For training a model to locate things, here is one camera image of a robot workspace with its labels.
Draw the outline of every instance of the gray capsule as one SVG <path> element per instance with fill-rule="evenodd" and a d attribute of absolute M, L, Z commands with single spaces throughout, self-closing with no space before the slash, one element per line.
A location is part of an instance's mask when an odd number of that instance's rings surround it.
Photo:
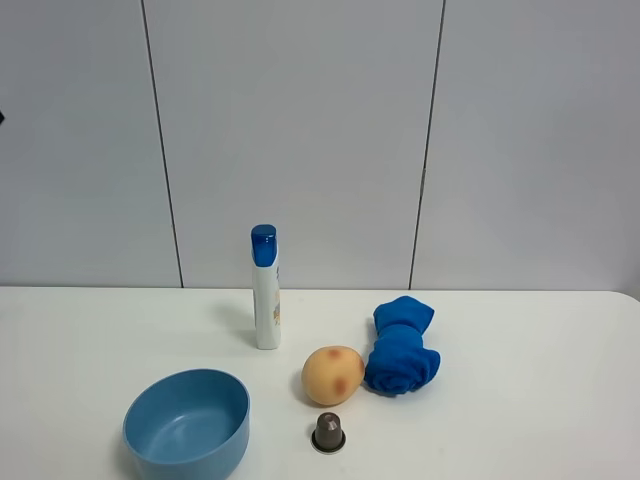
<path fill-rule="evenodd" d="M 311 434 L 311 443 L 322 453 L 335 453 L 340 450 L 347 441 L 347 436 L 342 431 L 340 417 L 335 413 L 327 412 L 318 417 L 316 429 Z"/>

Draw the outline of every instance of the white table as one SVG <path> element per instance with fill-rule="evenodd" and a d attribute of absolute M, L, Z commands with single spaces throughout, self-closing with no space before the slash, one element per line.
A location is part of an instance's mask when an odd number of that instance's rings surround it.
<path fill-rule="evenodd" d="M 301 393 L 316 348 L 368 354 L 374 308 L 405 292 L 285 291 L 283 343 L 254 347 L 246 290 L 0 288 L 0 478 L 135 478 L 121 422 L 146 386 L 241 378 L 251 439 L 233 479 L 638 479 L 640 303 L 617 293 L 411 292 L 436 310 L 435 380 L 343 405 L 318 454 Z"/>

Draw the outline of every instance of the white wall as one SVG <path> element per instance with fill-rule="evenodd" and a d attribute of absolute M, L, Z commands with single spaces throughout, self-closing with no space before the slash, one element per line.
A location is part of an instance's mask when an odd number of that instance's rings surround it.
<path fill-rule="evenodd" d="M 185 286 L 408 286 L 441 7 L 147 1 Z"/>
<path fill-rule="evenodd" d="M 447 2 L 414 288 L 640 285 L 639 18 Z"/>
<path fill-rule="evenodd" d="M 140 5 L 0 4 L 0 284 L 179 286 Z"/>

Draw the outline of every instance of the potato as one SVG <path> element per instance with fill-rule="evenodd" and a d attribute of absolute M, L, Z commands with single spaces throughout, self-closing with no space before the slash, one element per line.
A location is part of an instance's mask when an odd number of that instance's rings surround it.
<path fill-rule="evenodd" d="M 353 395 L 364 378 L 364 362 L 349 347 L 323 347 L 307 359 L 302 386 L 321 405 L 337 405 Z"/>

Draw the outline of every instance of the blue bottle cap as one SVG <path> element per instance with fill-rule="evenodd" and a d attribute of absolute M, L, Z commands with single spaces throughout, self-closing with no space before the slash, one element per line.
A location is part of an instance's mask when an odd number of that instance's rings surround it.
<path fill-rule="evenodd" d="M 278 253 L 276 227 L 256 225 L 251 229 L 251 247 L 256 267 L 270 267 Z"/>

